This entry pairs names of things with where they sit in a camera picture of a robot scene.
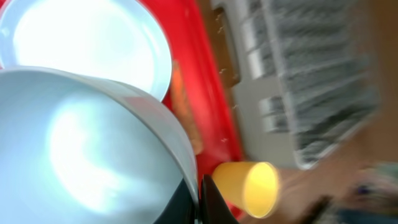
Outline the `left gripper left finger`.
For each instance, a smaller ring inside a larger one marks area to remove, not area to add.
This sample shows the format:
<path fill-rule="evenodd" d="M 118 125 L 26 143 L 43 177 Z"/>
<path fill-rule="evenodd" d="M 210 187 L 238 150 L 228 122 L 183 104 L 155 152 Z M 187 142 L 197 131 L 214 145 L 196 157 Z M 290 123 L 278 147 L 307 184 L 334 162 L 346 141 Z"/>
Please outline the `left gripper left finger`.
<path fill-rule="evenodd" d="M 178 185 L 169 203 L 154 224 L 194 224 L 195 207 L 184 180 Z"/>

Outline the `orange carrot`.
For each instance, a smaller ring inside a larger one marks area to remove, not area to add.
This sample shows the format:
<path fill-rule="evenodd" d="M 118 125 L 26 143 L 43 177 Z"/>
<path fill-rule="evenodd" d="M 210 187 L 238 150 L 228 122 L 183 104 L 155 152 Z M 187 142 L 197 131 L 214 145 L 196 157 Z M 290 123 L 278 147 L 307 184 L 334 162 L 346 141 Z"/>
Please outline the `orange carrot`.
<path fill-rule="evenodd" d="M 200 130 L 196 125 L 192 107 L 190 106 L 187 91 L 185 89 L 183 75 L 180 65 L 177 61 L 172 64 L 172 79 L 170 82 L 170 97 L 172 101 L 172 109 L 174 115 L 179 120 L 184 128 L 190 143 L 193 148 L 194 154 L 197 156 L 204 150 L 204 143 L 201 137 Z"/>

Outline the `light blue bowl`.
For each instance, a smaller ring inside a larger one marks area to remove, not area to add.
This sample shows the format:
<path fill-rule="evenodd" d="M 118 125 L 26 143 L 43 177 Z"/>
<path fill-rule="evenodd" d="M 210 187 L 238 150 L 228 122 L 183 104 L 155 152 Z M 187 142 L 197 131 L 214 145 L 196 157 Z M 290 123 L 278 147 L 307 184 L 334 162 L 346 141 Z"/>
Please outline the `light blue bowl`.
<path fill-rule="evenodd" d="M 184 180 L 182 125 L 146 92 L 42 67 L 1 70 L 2 223 L 154 223 Z"/>

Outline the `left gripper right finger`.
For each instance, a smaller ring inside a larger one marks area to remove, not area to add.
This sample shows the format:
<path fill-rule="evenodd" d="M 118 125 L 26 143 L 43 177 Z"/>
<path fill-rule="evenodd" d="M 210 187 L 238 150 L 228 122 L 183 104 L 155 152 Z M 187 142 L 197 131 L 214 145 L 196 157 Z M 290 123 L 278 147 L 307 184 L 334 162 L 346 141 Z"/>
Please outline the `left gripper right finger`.
<path fill-rule="evenodd" d="M 238 224 L 210 175 L 201 180 L 200 217 L 202 224 Z"/>

